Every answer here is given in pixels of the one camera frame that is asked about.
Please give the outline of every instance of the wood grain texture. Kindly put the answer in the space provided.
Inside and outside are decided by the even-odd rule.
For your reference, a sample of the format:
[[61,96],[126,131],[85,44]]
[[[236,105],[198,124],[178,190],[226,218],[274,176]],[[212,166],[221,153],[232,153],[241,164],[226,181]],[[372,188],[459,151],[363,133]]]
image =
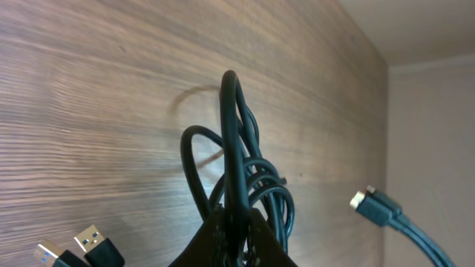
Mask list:
[[[200,227],[180,161],[219,133],[233,69],[264,157],[289,181],[300,266],[380,266],[380,230],[348,202],[383,186],[387,66],[334,1],[0,3],[0,265],[94,223],[128,266],[166,266]],[[206,191],[223,172],[197,137]]]

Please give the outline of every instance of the usb connector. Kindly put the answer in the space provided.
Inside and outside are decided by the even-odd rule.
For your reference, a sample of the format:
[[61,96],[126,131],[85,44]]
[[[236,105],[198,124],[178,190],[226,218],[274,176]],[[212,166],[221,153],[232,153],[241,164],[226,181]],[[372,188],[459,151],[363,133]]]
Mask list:
[[88,267],[69,250],[64,250],[49,240],[38,244],[35,257],[47,267]]
[[91,225],[74,237],[86,253],[84,258],[93,267],[122,267],[125,260],[111,240],[104,237],[95,225]]
[[379,226],[388,225],[395,216],[395,213],[390,208],[373,198],[373,195],[367,191],[364,193],[357,192],[351,199],[350,206],[356,212]]
[[365,193],[370,194],[373,199],[375,199],[375,200],[379,201],[381,204],[385,205],[395,215],[400,215],[402,213],[402,207],[401,207],[400,204],[398,204],[396,201],[392,200],[390,197],[388,197],[382,191],[376,190],[373,186],[368,185],[366,187]]
[[82,250],[88,253],[102,243],[105,238],[101,235],[95,225],[91,225],[89,228],[81,232],[81,234],[76,235],[74,239]]

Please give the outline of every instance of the coiled cable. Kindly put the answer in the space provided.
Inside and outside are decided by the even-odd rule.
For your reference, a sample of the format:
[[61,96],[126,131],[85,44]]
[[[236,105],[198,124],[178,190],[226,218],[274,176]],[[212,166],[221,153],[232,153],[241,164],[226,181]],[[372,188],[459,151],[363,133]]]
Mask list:
[[[262,157],[257,121],[246,105],[238,76],[232,70],[224,73],[221,82],[220,118],[223,138],[208,128],[195,125],[183,132],[180,143],[183,170],[201,218],[205,221],[224,196],[228,228],[232,228],[231,234],[237,235],[230,238],[239,243],[234,250],[242,250],[248,234],[250,207],[261,201],[268,217],[267,223],[287,253],[287,240],[295,217],[292,196],[282,186],[286,184],[285,178],[280,178],[274,165]],[[224,152],[225,171],[209,199],[191,149],[191,140],[196,134],[210,139]]]

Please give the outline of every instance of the white wall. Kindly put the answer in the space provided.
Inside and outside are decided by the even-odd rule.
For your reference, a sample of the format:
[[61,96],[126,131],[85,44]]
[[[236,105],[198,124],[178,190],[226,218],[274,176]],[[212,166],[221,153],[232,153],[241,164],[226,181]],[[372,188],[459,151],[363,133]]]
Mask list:
[[389,65],[475,53],[474,0],[338,0]]
[[[458,267],[475,266],[475,55],[390,70],[387,192]],[[384,266],[432,266],[385,232]]]

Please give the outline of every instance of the usb cable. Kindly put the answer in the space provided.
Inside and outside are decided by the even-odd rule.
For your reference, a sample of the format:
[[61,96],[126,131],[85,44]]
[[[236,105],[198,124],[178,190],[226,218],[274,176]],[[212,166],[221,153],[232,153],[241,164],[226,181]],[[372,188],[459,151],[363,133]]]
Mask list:
[[55,245],[50,240],[38,244],[35,250],[36,258],[47,267],[88,267],[81,259]]
[[[125,260],[110,239],[91,225],[74,237],[85,252],[84,258],[92,267],[123,267]],[[49,240],[38,244],[36,258],[47,267],[88,267],[69,250],[59,248]]]
[[386,194],[368,186],[357,192],[350,206],[376,225],[386,225],[409,237],[437,267],[455,267],[449,256],[402,213],[402,207]]
[[110,239],[104,237],[95,225],[91,225],[74,237],[84,258],[92,267],[123,267],[125,260]]

